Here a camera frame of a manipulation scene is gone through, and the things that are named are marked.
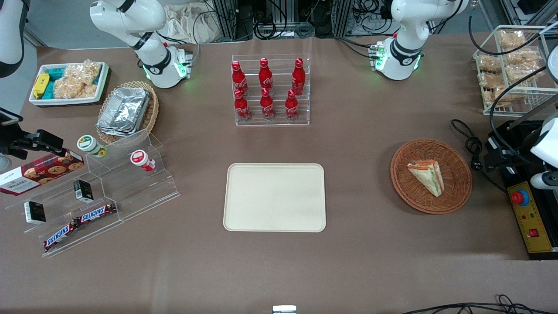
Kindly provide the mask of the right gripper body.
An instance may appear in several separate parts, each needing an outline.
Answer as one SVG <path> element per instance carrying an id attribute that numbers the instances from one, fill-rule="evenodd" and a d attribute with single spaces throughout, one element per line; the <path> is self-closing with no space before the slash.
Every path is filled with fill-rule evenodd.
<path id="1" fill-rule="evenodd" d="M 11 167 L 12 143 L 14 142 L 14 128 L 0 128 L 0 171 L 4 172 Z"/>

